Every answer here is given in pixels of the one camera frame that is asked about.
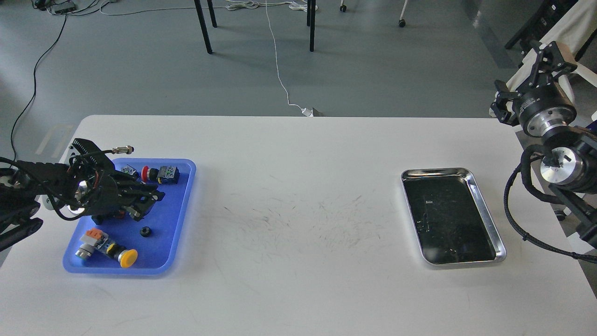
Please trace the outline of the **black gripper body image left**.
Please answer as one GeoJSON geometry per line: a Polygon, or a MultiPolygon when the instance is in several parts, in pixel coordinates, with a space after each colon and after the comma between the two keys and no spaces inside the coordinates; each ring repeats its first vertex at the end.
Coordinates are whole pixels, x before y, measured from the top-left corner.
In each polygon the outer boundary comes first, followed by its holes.
{"type": "Polygon", "coordinates": [[[117,175],[128,174],[118,171],[108,174],[102,171],[92,183],[82,182],[79,185],[79,190],[76,194],[79,196],[81,206],[75,209],[79,215],[91,217],[119,210],[126,212],[126,205],[130,201],[126,198],[126,194],[119,192],[117,188],[117,175]]]}

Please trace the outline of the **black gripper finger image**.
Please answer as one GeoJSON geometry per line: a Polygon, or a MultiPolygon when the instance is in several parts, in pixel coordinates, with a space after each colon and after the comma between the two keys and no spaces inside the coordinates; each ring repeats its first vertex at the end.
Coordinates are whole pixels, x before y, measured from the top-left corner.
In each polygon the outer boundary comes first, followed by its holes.
{"type": "Polygon", "coordinates": [[[133,175],[117,175],[117,188],[122,194],[157,193],[158,187],[146,184],[133,175]]]}
{"type": "Polygon", "coordinates": [[[531,41],[529,44],[536,52],[536,58],[527,78],[527,90],[551,85],[571,91],[569,84],[559,83],[561,77],[573,73],[578,68],[569,47],[565,44],[558,45],[556,41],[548,44],[531,41]]]}
{"type": "Polygon", "coordinates": [[[126,191],[126,198],[130,201],[126,205],[126,212],[135,221],[141,221],[145,215],[151,212],[151,209],[156,202],[163,200],[166,194],[164,192],[153,191],[126,191]]]}
{"type": "Polygon", "coordinates": [[[522,96],[519,90],[510,91],[506,82],[495,80],[494,86],[496,89],[494,101],[490,105],[491,111],[494,113],[496,119],[502,124],[508,126],[520,125],[520,120],[516,112],[514,112],[514,102],[519,100],[522,96]]]}

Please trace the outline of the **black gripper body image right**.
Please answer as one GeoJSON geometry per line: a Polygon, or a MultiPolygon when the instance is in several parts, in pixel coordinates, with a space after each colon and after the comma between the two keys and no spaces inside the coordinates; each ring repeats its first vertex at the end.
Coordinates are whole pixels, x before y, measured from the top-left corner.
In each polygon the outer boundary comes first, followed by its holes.
{"type": "Polygon", "coordinates": [[[557,83],[523,87],[514,92],[512,124],[526,135],[539,138],[546,132],[568,126],[576,118],[576,108],[557,83]]]}

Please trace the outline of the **black robot arm image left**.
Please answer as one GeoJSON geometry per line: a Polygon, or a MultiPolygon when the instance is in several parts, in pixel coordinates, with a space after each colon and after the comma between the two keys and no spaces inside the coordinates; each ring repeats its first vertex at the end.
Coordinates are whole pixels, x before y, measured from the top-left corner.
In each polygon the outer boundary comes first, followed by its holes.
{"type": "Polygon", "coordinates": [[[147,215],[165,193],[131,174],[117,170],[108,154],[130,154],[133,147],[100,150],[91,140],[76,138],[76,154],[68,163],[13,161],[1,170],[1,249],[31,236],[43,221],[35,215],[41,207],[37,197],[47,196],[51,209],[62,216],[64,206],[82,209],[72,217],[90,216],[96,224],[107,218],[122,218],[125,213],[135,221],[147,215]]]}

